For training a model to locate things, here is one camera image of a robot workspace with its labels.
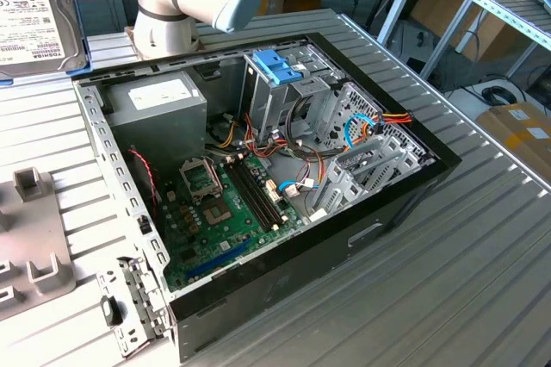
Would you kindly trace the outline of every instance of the motherboard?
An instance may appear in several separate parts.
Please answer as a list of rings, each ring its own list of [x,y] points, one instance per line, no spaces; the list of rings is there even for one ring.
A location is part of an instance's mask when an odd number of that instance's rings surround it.
[[[268,189],[271,179],[254,155],[231,164],[196,159],[183,168],[158,184],[163,193],[157,225],[170,254],[164,271],[170,290],[181,289],[304,225],[287,201],[270,197],[270,192],[275,193]]]

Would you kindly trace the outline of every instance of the metal shelf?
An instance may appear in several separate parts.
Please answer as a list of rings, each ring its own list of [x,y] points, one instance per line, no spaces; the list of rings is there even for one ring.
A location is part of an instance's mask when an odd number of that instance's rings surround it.
[[[468,31],[476,32],[482,19],[489,12],[529,37],[535,44],[551,51],[551,14],[536,0],[465,0],[421,71],[421,78],[428,78],[434,71],[446,51],[446,46],[461,27],[473,4],[479,5],[483,11],[474,19]],[[472,35],[466,33],[456,51],[462,52],[471,38]],[[515,68],[509,71],[509,76],[528,58],[534,48],[535,45],[529,48],[529,51],[514,65]]]
[[[189,366],[535,365],[551,354],[549,187],[343,16],[268,16],[210,49],[319,31],[461,155],[454,173],[395,231],[220,339]],[[124,34],[91,39],[95,66],[135,61]],[[123,362],[94,274],[131,254],[123,216],[94,159],[71,83],[22,80],[0,91],[0,178],[53,173],[77,277],[58,300],[0,323],[7,364],[177,366],[166,340]]]

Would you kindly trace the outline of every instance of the ram slot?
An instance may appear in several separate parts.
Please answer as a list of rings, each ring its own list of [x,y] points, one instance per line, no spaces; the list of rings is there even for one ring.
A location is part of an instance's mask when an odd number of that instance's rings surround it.
[[[258,186],[258,183],[255,181],[254,177],[251,174],[251,171],[245,164],[240,163],[238,166],[238,173],[241,177],[247,182],[248,185],[251,186],[252,190],[255,194],[255,201],[260,203],[263,207],[263,210],[266,210],[269,213],[269,216],[274,221],[274,223],[277,223],[279,225],[283,224],[283,219],[279,214],[279,211],[274,206],[274,203],[271,201],[271,199],[264,193],[264,191]]]
[[[227,168],[227,174],[264,231],[268,232],[275,224],[283,223],[281,216],[264,192],[257,186],[246,166],[242,164],[230,165]]]

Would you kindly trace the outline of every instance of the blue drive bay latch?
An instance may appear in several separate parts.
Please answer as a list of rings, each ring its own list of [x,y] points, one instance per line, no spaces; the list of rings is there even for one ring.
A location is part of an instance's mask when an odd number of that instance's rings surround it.
[[[254,52],[252,59],[277,85],[293,83],[293,81],[302,79],[302,73],[293,70],[288,62],[274,50]]]

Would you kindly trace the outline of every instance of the blue cable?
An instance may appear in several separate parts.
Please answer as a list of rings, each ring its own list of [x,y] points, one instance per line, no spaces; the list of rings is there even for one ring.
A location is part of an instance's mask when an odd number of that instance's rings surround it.
[[[286,182],[283,182],[282,184],[279,185],[279,191],[280,192],[283,192],[283,190],[285,188],[287,188],[288,186],[290,186],[291,184],[296,184],[296,182],[294,180],[288,180]]]
[[[299,184],[299,185],[301,185],[301,186],[304,186],[303,183],[298,183],[298,182],[294,182],[294,181],[288,180],[287,182],[283,182],[282,184],[280,184],[278,189],[279,189],[280,192],[283,192],[283,190],[284,190],[285,188],[287,188],[288,186],[290,186],[290,185],[292,185],[292,184]],[[318,185],[318,184],[315,184],[315,185],[312,187],[312,189],[317,189],[318,187],[319,187],[319,185]]]
[[[354,147],[354,144],[352,143],[352,139],[350,138],[349,129],[350,129],[350,124],[356,118],[364,120],[371,127],[374,127],[377,124],[373,119],[371,119],[368,116],[363,115],[361,113],[357,113],[357,114],[353,115],[352,117],[350,117],[348,119],[348,121],[346,122],[346,124],[344,125],[344,138],[346,139],[346,143],[348,144],[349,147]]]

